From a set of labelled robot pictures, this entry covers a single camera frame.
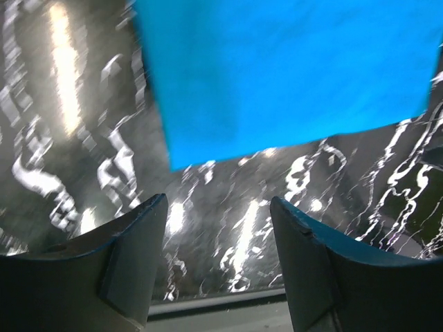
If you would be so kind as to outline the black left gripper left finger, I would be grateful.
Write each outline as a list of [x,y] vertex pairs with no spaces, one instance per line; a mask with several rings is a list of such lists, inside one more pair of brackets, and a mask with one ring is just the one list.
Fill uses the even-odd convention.
[[41,253],[1,258],[2,331],[141,331],[168,215],[157,194]]

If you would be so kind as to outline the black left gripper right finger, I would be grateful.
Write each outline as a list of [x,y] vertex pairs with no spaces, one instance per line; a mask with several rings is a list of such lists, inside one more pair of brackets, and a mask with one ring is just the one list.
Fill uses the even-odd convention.
[[294,331],[441,331],[442,258],[369,246],[274,197],[275,242]]

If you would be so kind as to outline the blue t shirt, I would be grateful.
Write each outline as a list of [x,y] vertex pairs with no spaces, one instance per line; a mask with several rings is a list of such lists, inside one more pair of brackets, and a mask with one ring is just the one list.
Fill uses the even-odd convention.
[[170,167],[419,116],[442,2],[136,1]]

